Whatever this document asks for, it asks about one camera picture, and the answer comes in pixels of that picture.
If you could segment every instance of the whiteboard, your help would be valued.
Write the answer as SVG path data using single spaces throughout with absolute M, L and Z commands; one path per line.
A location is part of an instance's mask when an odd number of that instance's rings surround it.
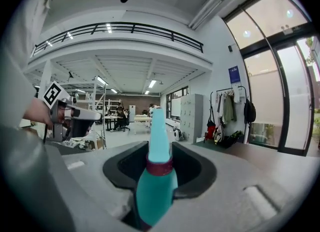
M 172 99 L 171 115 L 180 117 L 181 115 L 181 98 Z

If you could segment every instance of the red bottle band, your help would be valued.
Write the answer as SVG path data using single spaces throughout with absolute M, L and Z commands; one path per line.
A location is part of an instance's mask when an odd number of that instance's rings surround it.
M 165 163 L 154 163 L 150 162 L 148 159 L 148 154 L 146 155 L 146 170 L 153 176 L 164 176 L 172 172 L 173 170 L 173 159 L 172 157 L 168 162 Z

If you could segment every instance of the black rubber insert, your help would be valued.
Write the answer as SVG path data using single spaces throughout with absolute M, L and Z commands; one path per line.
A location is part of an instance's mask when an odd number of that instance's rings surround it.
M 146 167 L 148 149 L 149 143 L 144 141 L 108 159 L 102 168 L 104 175 L 116 187 L 135 192 L 139 178 Z M 217 169 L 207 158 L 177 142 L 172 143 L 172 154 L 178 180 L 174 199 L 198 197 L 213 184 L 217 177 Z

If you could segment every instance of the black railing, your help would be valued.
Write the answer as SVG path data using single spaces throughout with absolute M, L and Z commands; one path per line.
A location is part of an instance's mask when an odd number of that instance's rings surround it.
M 46 48 L 53 47 L 54 44 L 59 42 L 65 42 L 72 40 L 73 37 L 84 34 L 98 34 L 98 33 L 114 33 L 114 32 L 128 32 L 128 33 L 145 33 L 157 35 L 160 37 L 168 38 L 173 42 L 181 42 L 192 48 L 195 48 L 203 53 L 203 44 L 198 42 L 186 35 L 161 28 L 158 26 L 151 26 L 138 23 L 129 23 L 129 22 L 110 22 L 110 23 L 97 23 L 86 26 L 80 26 L 77 28 L 70 29 L 58 35 L 47 39 L 46 41 L 35 46 L 35 50 L 32 56 L 36 55 Z

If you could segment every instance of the hanging bag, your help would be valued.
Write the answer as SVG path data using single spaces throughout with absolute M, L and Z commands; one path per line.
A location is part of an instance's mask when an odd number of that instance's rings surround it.
M 206 124 L 207 126 L 207 132 L 206 132 L 206 137 L 205 137 L 205 140 L 207 139 L 213 139 L 213 135 L 214 135 L 214 132 L 215 132 L 215 129 L 216 129 L 216 124 L 215 124 L 215 116 L 214 116 L 214 109 L 212 107 L 212 93 L 210 94 L 210 116 L 209 116 L 209 119 L 208 119 L 208 123 Z
M 244 105 L 244 123 L 252 123 L 254 122 L 256 119 L 256 108 L 253 105 L 253 103 L 247 98 L 245 105 Z

